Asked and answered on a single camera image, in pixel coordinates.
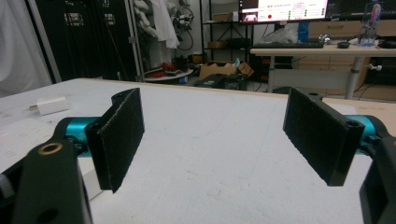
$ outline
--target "computer screen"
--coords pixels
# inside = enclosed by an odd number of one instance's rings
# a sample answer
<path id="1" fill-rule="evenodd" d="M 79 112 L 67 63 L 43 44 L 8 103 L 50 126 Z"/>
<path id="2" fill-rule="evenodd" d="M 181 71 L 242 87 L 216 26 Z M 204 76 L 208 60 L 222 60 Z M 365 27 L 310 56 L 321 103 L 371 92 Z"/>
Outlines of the computer screen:
<path id="1" fill-rule="evenodd" d="M 371 0 L 329 0 L 328 21 L 360 21 L 366 4 Z M 396 0 L 378 0 L 381 4 L 381 20 L 396 20 Z"/>
<path id="2" fill-rule="evenodd" d="M 328 0 L 239 0 L 239 22 L 323 20 L 327 2 Z"/>

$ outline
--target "desk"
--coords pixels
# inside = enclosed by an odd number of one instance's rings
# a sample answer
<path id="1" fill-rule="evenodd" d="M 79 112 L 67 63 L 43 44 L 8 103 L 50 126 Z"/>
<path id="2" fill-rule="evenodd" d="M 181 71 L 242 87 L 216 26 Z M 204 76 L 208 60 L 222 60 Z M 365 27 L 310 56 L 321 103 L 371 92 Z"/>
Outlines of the desk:
<path id="1" fill-rule="evenodd" d="M 355 156 L 345 185 L 327 187 L 282 131 L 285 95 L 74 79 L 1 98 L 0 126 L 101 116 L 113 94 L 136 87 L 146 132 L 119 191 L 91 200 L 94 223 L 362 223 L 359 189 L 371 160 Z M 58 93 L 69 110 L 27 110 Z M 378 116 L 396 134 L 396 105 L 325 102 Z"/>
<path id="2" fill-rule="evenodd" d="M 339 49 L 336 45 L 325 45 L 323 49 L 251 49 L 251 54 L 271 56 L 268 92 L 274 86 L 310 87 L 346 90 L 346 99 L 351 99 L 365 57 L 395 57 L 396 49 L 379 49 L 377 47 L 360 48 L 350 46 Z M 350 72 L 310 71 L 310 70 L 275 70 L 275 56 L 334 56 L 355 57 Z"/>

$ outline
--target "desk leg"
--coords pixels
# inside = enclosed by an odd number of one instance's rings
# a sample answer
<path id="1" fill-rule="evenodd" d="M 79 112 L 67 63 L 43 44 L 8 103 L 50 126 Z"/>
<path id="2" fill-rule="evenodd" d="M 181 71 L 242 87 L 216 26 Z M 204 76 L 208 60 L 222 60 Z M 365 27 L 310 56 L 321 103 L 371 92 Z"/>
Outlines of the desk leg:
<path id="1" fill-rule="evenodd" d="M 271 56 L 270 68 L 268 72 L 268 88 L 267 92 L 273 92 L 275 75 L 275 56 Z"/>
<path id="2" fill-rule="evenodd" d="M 361 67 L 363 66 L 364 57 L 356 57 L 353 62 L 353 67 L 350 70 L 349 77 L 346 86 L 346 99 L 352 99 L 353 92 L 355 91 L 356 82 L 358 81 L 359 73 L 361 72 Z"/>

